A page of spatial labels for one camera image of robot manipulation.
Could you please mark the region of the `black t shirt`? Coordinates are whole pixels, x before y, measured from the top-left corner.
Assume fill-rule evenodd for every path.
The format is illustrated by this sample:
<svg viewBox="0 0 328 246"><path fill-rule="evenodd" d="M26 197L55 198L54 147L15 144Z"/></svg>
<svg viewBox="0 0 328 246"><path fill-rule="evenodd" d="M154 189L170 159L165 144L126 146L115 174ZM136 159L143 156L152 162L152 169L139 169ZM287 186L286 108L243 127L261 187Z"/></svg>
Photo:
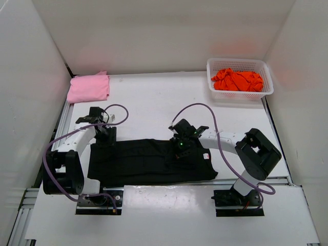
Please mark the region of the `black t shirt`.
<svg viewBox="0 0 328 246"><path fill-rule="evenodd" d="M88 178L104 187L167 185L208 181L218 173L210 150L197 147L189 156L177 158L168 140L119 141L114 146L91 145Z"/></svg>

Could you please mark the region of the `pink t shirt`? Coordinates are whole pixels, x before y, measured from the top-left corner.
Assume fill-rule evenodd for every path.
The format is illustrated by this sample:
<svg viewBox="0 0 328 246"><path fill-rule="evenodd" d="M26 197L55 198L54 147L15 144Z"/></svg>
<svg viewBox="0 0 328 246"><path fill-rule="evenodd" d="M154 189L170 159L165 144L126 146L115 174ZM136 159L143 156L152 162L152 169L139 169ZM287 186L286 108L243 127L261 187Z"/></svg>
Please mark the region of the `pink t shirt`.
<svg viewBox="0 0 328 246"><path fill-rule="evenodd" d="M107 71L94 75L75 76L70 80L67 102L70 104L107 100L110 92L110 76Z"/></svg>

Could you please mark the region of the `white plastic basket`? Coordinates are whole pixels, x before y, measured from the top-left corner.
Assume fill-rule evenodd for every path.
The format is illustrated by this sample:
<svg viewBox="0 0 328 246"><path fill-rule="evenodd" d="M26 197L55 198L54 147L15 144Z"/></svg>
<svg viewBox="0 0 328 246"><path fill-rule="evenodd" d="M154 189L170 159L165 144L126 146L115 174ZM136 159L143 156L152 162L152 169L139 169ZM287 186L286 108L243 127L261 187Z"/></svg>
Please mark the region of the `white plastic basket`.
<svg viewBox="0 0 328 246"><path fill-rule="evenodd" d="M214 77L218 71L231 68L235 72L252 71L258 73L263 79L263 88L260 92L227 91L214 88ZM237 58L210 58L207 61L207 82L214 100L252 101L260 100L274 92L269 69L265 62L257 59Z"/></svg>

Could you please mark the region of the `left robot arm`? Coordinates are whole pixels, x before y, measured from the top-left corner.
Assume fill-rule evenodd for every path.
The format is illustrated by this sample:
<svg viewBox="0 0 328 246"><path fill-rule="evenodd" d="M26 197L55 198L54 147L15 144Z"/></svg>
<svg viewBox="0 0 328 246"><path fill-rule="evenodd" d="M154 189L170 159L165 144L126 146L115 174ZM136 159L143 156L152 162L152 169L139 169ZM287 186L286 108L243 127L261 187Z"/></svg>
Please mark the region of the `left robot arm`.
<svg viewBox="0 0 328 246"><path fill-rule="evenodd" d="M47 168L43 170L43 190L47 195L62 194L64 190L69 195L95 195L100 193L100 181L87 177L89 164L82 164L80 158L90 143L96 139L104 143L110 142L110 134L116 132L106 124L111 124L115 115L108 114L100 107L91 107L89 114L80 117L75 122L74 133L54 151L46 152ZM62 187L57 187L50 178Z"/></svg>

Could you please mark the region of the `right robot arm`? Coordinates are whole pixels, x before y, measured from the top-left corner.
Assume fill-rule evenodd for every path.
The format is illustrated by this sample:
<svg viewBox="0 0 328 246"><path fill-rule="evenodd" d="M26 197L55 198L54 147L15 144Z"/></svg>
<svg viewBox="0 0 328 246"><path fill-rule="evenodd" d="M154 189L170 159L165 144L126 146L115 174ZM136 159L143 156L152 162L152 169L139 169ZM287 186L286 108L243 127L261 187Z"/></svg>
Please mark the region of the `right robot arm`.
<svg viewBox="0 0 328 246"><path fill-rule="evenodd" d="M258 129L252 128L244 134L220 132L216 119L214 130L208 126L195 128L185 119L177 124L171 124L169 129L174 133L173 139L178 141L178 156L185 154L192 144L200 144L205 149L217 149L227 167L238 177L231 190L246 197L252 190L259 193L274 195L276 190L267 185L269 190L258 186L265 185L264 181L282 158L280 151ZM230 152L239 157L244 171L239 174L228 162L224 152Z"/></svg>

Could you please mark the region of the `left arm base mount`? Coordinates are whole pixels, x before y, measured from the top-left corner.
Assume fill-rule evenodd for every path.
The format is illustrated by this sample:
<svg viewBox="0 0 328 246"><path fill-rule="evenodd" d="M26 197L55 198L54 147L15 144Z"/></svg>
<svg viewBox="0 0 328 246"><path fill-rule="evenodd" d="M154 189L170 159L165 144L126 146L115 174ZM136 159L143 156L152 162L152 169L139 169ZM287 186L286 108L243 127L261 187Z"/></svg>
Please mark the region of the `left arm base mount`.
<svg viewBox="0 0 328 246"><path fill-rule="evenodd" d="M76 215L113 215L119 216L122 213L124 201L124 187L102 187L101 193L108 195L100 196L79 196L76 204Z"/></svg>

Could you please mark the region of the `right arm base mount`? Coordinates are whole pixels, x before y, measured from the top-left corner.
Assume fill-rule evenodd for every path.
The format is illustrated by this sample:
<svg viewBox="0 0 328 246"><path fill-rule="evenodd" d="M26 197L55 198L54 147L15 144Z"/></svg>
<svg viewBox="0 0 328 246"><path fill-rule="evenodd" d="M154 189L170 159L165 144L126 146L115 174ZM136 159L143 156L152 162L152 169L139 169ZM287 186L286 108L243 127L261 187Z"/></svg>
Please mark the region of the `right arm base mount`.
<svg viewBox="0 0 328 246"><path fill-rule="evenodd" d="M252 189L246 196L234 188L214 190L211 197L215 203L216 217L262 217L263 195Z"/></svg>

